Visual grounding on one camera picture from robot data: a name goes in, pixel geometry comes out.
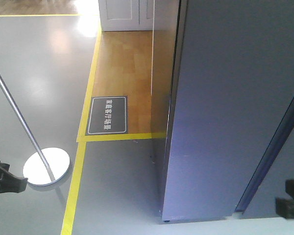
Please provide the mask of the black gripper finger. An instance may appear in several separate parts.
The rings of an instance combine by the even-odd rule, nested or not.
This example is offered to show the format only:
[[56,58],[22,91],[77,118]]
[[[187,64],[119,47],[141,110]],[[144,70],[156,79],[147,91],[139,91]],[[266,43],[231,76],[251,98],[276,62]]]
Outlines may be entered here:
[[275,212],[282,218],[294,219],[294,179],[286,180],[285,192],[291,199],[276,198]]
[[0,161],[0,193],[25,191],[28,178],[17,177],[9,172],[10,164]]

